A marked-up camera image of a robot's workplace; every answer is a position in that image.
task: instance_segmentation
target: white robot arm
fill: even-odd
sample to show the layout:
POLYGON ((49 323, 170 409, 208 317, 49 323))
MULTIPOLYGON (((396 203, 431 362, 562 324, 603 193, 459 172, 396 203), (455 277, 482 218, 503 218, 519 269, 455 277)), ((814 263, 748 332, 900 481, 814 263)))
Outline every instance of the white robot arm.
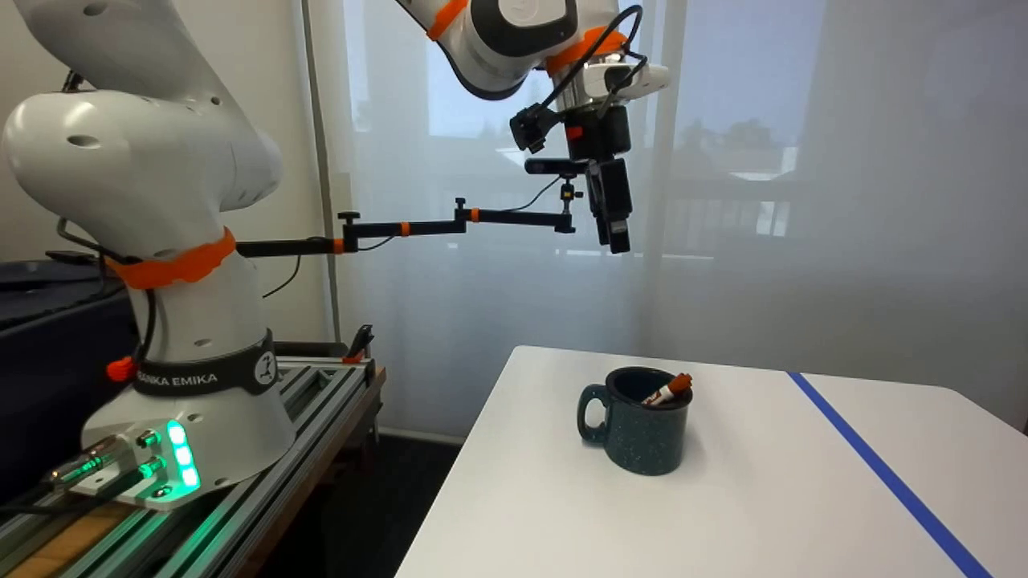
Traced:
MULTIPOLYGON (((514 122, 523 148, 566 122, 591 177, 601 237, 626 248, 618 104, 666 85, 628 60, 616 0, 398 0, 464 90, 500 101, 547 67, 551 104, 514 122)), ((2 127, 22 190, 81 224, 125 280, 141 332, 131 390, 83 429, 58 474, 127 479, 141 509, 176 509, 263 474, 293 445, 258 289, 221 222, 280 183, 280 155, 232 101, 170 0, 16 0, 31 35, 92 90, 43 93, 2 127)))

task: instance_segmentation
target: mug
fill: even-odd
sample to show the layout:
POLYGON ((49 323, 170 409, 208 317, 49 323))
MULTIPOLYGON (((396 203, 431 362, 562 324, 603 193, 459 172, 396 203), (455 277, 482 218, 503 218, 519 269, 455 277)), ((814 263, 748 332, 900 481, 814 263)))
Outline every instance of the mug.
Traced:
POLYGON ((689 392, 644 409, 643 400, 668 387, 671 372, 647 367, 622 367, 603 387, 588 387, 577 400, 577 433, 588 446, 603 446, 607 458, 638 475, 673 474, 685 454, 685 410, 689 392), (583 423, 583 409, 601 403, 603 423, 583 423))

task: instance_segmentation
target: object in mug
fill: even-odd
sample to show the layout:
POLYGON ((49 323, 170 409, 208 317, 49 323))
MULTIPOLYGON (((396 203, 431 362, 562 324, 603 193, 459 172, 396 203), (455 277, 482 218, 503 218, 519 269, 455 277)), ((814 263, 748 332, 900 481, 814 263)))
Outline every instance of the object in mug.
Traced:
POLYGON ((603 387, 588 387, 577 400, 577 433, 591 446, 603 446, 607 458, 638 475, 673 474, 685 454, 685 415, 693 400, 689 390, 666 404, 644 409, 643 400, 671 382, 671 372, 647 367, 622 367, 607 377, 603 387), (583 423, 583 409, 603 404, 603 423, 583 423))
POLYGON ((676 372, 668 387, 655 390, 652 394, 643 400, 644 409, 657 409, 660 403, 685 394, 693 390, 693 377, 676 372))

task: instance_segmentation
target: green light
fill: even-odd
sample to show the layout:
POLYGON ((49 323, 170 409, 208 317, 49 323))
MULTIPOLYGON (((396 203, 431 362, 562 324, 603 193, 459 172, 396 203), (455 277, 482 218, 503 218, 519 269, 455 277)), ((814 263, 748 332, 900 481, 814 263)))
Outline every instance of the green light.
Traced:
POLYGON ((192 467, 188 446, 176 446, 176 451, 174 451, 174 460, 178 460, 178 467, 192 467))
POLYGON ((199 474, 195 469, 184 469, 184 486, 195 489, 199 486, 199 474))
POLYGON ((174 446, 187 445, 187 430, 184 430, 184 423, 167 422, 167 440, 170 440, 174 446))

